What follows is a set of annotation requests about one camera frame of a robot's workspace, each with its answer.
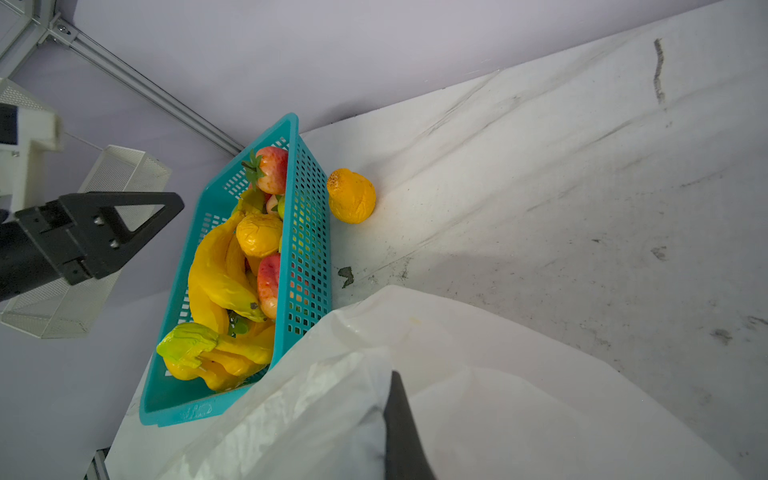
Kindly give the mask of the red fake strawberry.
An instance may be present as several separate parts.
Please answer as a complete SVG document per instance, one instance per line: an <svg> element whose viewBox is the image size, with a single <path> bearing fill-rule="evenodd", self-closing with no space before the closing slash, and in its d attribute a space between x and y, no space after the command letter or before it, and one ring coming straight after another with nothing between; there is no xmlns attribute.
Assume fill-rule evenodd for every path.
<svg viewBox="0 0 768 480"><path fill-rule="evenodd" d="M241 162L247 180L253 188L271 195L284 195L286 191L289 154L282 148L268 146L251 151Z"/></svg>

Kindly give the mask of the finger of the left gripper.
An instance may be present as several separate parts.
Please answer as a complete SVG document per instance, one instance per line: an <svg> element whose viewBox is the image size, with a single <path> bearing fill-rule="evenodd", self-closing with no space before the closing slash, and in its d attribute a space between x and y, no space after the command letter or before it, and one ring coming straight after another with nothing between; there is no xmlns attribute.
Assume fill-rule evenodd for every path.
<svg viewBox="0 0 768 480"><path fill-rule="evenodd" d="M40 247L70 285L103 279L143 249L184 208L172 192L67 194L43 206L61 206L66 224L41 235Z"/></svg>

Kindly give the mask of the white plastic bag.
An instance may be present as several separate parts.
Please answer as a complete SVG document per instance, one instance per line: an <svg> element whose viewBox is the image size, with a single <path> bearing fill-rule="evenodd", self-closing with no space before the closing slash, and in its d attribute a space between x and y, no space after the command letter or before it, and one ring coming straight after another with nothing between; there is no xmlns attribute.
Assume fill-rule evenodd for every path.
<svg viewBox="0 0 768 480"><path fill-rule="evenodd" d="M326 315L160 477L384 479L393 371L436 479L737 477L607 363L396 286Z"/></svg>

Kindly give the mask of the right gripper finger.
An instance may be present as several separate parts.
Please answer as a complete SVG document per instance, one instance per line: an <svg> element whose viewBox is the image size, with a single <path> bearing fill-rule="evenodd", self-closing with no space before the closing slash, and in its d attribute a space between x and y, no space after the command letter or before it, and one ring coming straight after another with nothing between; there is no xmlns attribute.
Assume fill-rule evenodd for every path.
<svg viewBox="0 0 768 480"><path fill-rule="evenodd" d="M408 397L397 371L391 375L390 392L384 409L386 480L435 480L412 415Z"/></svg>

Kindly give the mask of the orange fake pear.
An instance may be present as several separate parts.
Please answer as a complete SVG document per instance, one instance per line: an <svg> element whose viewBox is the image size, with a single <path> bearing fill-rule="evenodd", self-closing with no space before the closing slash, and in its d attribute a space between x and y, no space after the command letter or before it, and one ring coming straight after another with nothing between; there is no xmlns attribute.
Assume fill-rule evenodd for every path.
<svg viewBox="0 0 768 480"><path fill-rule="evenodd" d="M377 196L374 185L366 177L342 168L327 180L331 213L347 224L360 224L374 212Z"/></svg>

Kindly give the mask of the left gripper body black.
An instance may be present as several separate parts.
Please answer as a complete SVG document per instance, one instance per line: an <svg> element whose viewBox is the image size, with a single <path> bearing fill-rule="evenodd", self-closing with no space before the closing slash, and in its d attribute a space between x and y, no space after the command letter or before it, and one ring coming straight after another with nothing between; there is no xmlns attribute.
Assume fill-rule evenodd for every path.
<svg viewBox="0 0 768 480"><path fill-rule="evenodd" d="M1 301L62 277L39 240L43 233L65 224L61 206L19 210L12 220L1 224Z"/></svg>

